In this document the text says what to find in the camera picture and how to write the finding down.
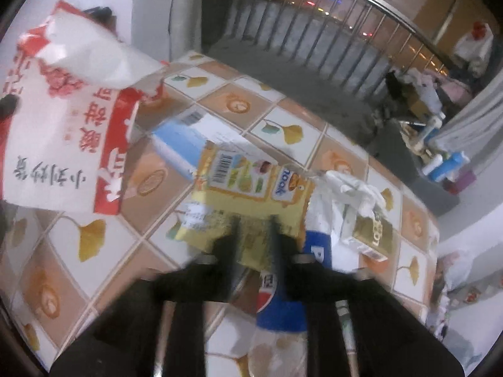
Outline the pepsi plastic bottle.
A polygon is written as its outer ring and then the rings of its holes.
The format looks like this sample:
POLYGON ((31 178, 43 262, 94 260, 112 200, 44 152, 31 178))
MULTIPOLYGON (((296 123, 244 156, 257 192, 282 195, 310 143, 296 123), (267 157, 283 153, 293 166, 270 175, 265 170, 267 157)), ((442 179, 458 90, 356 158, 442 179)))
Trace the pepsi plastic bottle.
POLYGON ((296 254, 332 267, 331 236, 307 231, 302 247, 278 230, 269 236, 272 267, 260 274, 256 329, 248 352, 251 376, 304 376, 307 319, 303 304, 286 294, 285 269, 296 254))

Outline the gold cigarette box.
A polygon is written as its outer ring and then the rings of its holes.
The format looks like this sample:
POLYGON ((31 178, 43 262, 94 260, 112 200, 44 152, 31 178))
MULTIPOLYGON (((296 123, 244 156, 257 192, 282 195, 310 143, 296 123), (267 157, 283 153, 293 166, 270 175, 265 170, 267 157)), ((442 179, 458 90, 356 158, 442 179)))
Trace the gold cigarette box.
POLYGON ((340 241, 371 260, 386 261, 392 253, 393 227, 383 215, 363 217, 347 207, 340 241))

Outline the white tissue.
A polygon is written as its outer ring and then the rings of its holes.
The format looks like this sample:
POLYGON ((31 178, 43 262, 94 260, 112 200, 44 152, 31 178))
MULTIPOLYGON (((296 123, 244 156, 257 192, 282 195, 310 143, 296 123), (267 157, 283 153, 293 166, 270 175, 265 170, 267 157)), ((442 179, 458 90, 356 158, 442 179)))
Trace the white tissue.
POLYGON ((350 174, 328 170, 318 174, 313 180, 330 198, 351 206, 362 217, 374 218, 376 214, 383 215, 386 210, 386 200, 381 192, 350 174))

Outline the yellow snack wrapper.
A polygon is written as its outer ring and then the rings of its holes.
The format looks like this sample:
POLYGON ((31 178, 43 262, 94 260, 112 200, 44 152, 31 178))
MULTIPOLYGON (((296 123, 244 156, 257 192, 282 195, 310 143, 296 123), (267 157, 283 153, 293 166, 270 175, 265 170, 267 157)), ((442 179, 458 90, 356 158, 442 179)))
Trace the yellow snack wrapper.
POLYGON ((224 150, 208 141, 175 239, 208 252, 213 240, 227 233, 232 219, 239 217, 238 262, 253 270, 269 270, 269 218, 274 215, 282 232, 301 245, 314 190, 313 180, 286 165, 224 150))

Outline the blue white medicine box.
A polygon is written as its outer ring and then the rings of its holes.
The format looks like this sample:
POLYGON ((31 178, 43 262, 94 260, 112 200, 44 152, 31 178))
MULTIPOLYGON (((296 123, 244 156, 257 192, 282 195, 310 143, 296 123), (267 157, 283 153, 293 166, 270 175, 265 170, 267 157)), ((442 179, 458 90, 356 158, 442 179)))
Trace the blue white medicine box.
POLYGON ((224 150, 252 153, 252 145, 235 129, 196 105, 160 123, 151 140, 158 155, 190 181, 208 141, 224 150))

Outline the red white snack bag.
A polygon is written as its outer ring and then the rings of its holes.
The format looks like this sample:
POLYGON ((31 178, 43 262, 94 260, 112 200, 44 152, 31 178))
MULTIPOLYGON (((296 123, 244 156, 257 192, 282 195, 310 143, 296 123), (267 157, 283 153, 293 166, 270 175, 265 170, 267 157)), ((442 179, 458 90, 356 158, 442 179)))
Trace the red white snack bag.
POLYGON ((1 197, 21 207, 117 215, 131 131, 166 64, 59 1, 17 43, 3 93, 1 197))

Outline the patterned tablecloth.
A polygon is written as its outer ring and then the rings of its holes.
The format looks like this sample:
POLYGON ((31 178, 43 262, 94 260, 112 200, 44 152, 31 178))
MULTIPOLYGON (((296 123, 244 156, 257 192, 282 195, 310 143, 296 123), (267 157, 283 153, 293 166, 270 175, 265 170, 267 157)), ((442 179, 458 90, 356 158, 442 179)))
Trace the patterned tablecloth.
POLYGON ((27 152, 13 154, 8 192, 18 200, 1 254, 2 287, 20 335, 45 371, 127 376, 124 354, 150 309, 138 276, 171 275, 210 251, 233 217, 240 254, 225 300, 207 300, 209 376, 305 376, 301 305, 281 299, 269 270, 268 220, 300 250, 337 271, 368 270, 423 330, 438 237, 432 216, 363 149, 334 127, 291 111, 281 93, 204 55, 171 67, 164 99, 144 107, 129 148, 116 145, 100 176, 112 116, 109 91, 19 54, 7 92, 55 99, 64 129, 31 111, 27 152))

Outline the purple cup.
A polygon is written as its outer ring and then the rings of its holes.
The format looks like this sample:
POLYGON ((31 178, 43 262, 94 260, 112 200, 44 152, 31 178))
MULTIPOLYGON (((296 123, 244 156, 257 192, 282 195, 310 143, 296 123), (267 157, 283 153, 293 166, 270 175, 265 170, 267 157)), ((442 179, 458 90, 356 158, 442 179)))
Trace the purple cup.
POLYGON ((472 170, 468 169, 460 173, 458 179, 454 182, 454 191, 456 194, 463 192, 467 187, 477 180, 477 176, 472 170))

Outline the grey side cabinet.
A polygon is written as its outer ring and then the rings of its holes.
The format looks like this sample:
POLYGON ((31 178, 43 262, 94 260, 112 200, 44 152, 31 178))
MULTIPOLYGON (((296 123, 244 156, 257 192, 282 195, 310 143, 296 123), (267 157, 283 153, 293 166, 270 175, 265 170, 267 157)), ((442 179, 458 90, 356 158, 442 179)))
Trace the grey side cabinet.
POLYGON ((367 150, 395 174, 436 217, 445 215, 460 204, 457 195, 449 193, 441 184, 431 181, 422 173, 422 162, 407 148, 398 121, 387 122, 367 150))

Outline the blue detergent bottle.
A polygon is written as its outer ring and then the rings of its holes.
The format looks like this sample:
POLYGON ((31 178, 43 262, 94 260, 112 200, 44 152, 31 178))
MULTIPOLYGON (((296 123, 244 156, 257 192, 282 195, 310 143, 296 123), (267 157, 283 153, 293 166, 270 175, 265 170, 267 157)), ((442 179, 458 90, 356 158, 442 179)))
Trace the blue detergent bottle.
POLYGON ((448 159, 443 161, 438 167, 434 168, 428 177, 435 182, 441 182, 448 177, 449 174, 458 171, 465 164, 470 162, 469 157, 463 151, 457 151, 450 155, 448 159))

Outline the white bottle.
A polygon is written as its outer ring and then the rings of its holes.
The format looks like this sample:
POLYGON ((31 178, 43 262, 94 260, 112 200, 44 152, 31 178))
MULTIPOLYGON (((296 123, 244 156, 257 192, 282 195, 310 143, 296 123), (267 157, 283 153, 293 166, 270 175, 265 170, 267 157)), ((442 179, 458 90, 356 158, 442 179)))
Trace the white bottle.
POLYGON ((419 132, 417 137, 418 141, 424 141, 434 129, 440 129, 445 117, 446 115, 443 112, 439 112, 431 116, 422 131, 419 132))

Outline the grey curtain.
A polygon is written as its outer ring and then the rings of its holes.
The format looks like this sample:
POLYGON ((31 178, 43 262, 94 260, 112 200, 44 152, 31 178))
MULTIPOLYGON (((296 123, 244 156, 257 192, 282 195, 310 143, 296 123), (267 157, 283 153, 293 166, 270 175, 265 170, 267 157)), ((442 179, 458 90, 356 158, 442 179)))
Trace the grey curtain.
POLYGON ((468 151, 481 174, 502 154, 502 71, 431 140, 440 151, 468 151))

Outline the metal balcony railing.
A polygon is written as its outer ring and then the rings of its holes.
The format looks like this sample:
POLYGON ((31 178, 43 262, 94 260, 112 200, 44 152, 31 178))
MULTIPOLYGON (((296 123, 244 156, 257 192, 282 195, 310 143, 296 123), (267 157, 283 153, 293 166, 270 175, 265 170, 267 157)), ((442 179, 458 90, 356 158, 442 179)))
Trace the metal balcony railing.
POLYGON ((379 0, 228 0, 224 35, 290 61, 354 96, 377 97, 390 72, 448 74, 452 61, 379 0))

